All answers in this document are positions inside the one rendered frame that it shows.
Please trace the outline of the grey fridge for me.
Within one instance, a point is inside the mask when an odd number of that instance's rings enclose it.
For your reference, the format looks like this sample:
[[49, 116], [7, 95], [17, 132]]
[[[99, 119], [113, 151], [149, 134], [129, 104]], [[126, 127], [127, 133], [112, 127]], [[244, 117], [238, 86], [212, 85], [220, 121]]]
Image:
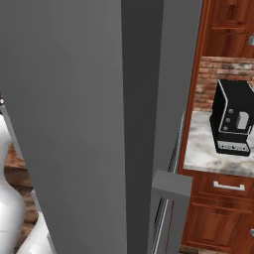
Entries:
[[121, 0], [127, 254], [147, 254], [164, 0]]

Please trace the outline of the grey fridge door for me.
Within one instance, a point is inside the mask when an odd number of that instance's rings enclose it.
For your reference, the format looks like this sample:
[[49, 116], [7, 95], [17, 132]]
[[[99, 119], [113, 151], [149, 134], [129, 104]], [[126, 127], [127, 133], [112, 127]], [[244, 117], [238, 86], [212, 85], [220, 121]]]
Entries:
[[202, 0], [164, 0], [153, 171], [166, 171], [187, 108]]
[[127, 254], [121, 0], [0, 0], [0, 91], [58, 254]]

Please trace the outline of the grey fridge drawer front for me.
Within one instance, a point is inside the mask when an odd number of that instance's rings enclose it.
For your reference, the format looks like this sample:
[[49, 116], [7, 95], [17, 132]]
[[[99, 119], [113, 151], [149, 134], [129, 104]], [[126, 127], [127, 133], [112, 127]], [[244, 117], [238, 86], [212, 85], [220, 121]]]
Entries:
[[179, 254], [191, 198], [191, 185], [191, 177], [166, 171], [155, 172], [152, 181], [147, 254], [152, 254], [155, 219], [162, 198], [174, 202], [167, 254]]

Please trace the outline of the black coffee machine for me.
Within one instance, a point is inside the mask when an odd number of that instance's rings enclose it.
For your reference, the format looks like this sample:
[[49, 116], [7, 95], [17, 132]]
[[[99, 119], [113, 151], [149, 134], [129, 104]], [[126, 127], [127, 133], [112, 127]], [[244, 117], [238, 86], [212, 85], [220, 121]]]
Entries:
[[254, 90], [246, 80], [220, 79], [209, 117], [218, 154], [248, 157], [254, 127]]

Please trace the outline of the brown wooden drawer front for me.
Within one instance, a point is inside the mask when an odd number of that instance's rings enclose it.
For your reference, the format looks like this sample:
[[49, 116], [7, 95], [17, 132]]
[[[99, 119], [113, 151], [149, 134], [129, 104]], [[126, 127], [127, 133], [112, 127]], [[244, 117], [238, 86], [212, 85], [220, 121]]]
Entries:
[[[213, 186], [213, 181], [218, 181], [221, 185], [234, 187], [245, 185], [245, 191], [218, 189]], [[223, 174], [201, 173], [196, 180], [196, 191], [198, 194], [254, 199], [254, 179]]]

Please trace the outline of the brown wooden base cupboard door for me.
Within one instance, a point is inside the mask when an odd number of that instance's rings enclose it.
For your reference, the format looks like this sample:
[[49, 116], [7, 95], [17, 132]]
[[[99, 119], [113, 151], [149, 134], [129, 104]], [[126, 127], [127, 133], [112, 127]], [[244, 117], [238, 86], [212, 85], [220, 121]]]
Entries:
[[194, 196], [190, 199], [182, 244], [236, 254], [236, 243], [254, 205]]

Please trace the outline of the brown wooden wall cupboard door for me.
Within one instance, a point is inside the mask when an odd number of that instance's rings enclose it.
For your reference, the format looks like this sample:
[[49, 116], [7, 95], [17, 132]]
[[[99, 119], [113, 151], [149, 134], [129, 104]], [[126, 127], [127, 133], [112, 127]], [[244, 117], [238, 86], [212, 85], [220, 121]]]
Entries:
[[254, 0], [211, 0], [202, 55], [254, 59]]

